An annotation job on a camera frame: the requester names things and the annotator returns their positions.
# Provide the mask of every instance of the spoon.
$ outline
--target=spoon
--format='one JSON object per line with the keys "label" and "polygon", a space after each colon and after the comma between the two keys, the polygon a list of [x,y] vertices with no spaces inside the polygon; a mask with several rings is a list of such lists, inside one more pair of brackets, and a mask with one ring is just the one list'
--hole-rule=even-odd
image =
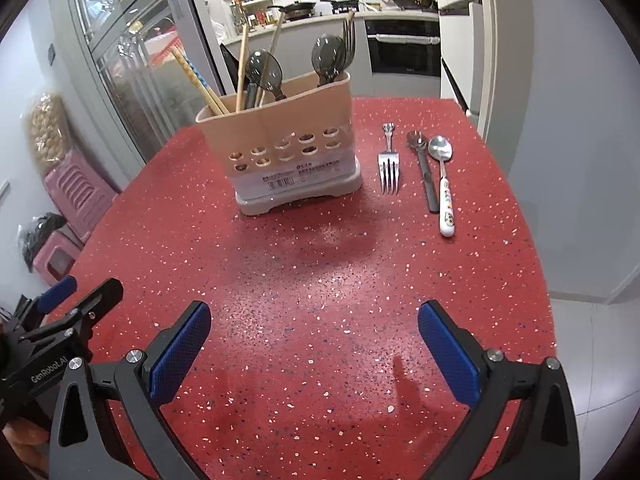
{"label": "spoon", "polygon": [[332,83],[344,67],[344,40],[331,34],[320,36],[311,50],[311,65],[318,74],[318,86]]}
{"label": "spoon", "polygon": [[264,49],[256,50],[246,62],[246,74],[260,88],[273,94],[276,101],[286,99],[282,93],[282,69],[278,60]]}
{"label": "spoon", "polygon": [[422,170],[424,190],[427,193],[427,203],[429,204],[429,211],[431,211],[432,213],[437,213],[440,210],[440,204],[438,204],[436,188],[433,185],[431,168],[429,167],[429,163],[424,156],[424,150],[427,149],[427,139],[422,135],[422,132],[413,130],[406,134],[406,142],[409,147],[418,154],[418,161],[420,161],[420,169]]}
{"label": "spoon", "polygon": [[452,153],[451,143],[443,136],[437,135],[429,141],[429,154],[440,161],[440,233],[446,237],[453,236],[455,229],[449,179],[444,169],[444,163],[451,158]]}

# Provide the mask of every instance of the tiled floor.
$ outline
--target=tiled floor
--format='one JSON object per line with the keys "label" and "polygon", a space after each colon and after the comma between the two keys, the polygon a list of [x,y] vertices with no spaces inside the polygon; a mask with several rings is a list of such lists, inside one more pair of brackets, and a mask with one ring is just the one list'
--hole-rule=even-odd
{"label": "tiled floor", "polygon": [[580,436],[581,479],[600,471],[640,407],[640,305],[552,300]]}

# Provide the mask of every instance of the white patterned handle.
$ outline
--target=white patterned handle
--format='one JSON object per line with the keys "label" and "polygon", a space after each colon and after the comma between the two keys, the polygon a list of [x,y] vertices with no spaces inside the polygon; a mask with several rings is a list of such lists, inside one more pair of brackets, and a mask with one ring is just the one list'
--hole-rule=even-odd
{"label": "white patterned handle", "polygon": [[451,190],[449,189],[449,179],[440,179],[440,233],[449,238],[453,236],[455,225],[453,223],[453,202],[451,200]]}

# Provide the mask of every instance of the utensil holder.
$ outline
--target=utensil holder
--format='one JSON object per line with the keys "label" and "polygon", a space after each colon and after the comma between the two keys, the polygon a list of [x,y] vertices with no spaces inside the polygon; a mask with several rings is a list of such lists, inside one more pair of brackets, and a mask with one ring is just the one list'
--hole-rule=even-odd
{"label": "utensil holder", "polygon": [[[246,215],[256,215],[294,200],[340,196],[360,188],[360,164],[351,127],[350,76],[316,88],[308,73],[282,83],[287,99],[212,116],[209,107],[196,117],[211,152],[236,190]],[[236,96],[222,102],[235,108]]]}

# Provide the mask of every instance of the human hand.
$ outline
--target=human hand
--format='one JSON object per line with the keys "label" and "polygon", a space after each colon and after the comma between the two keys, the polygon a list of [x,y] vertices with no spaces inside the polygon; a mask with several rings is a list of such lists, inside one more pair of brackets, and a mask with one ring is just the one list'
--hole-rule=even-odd
{"label": "human hand", "polygon": [[9,445],[22,462],[36,471],[47,473],[49,461],[34,446],[49,441],[49,433],[26,418],[15,418],[2,430]]}

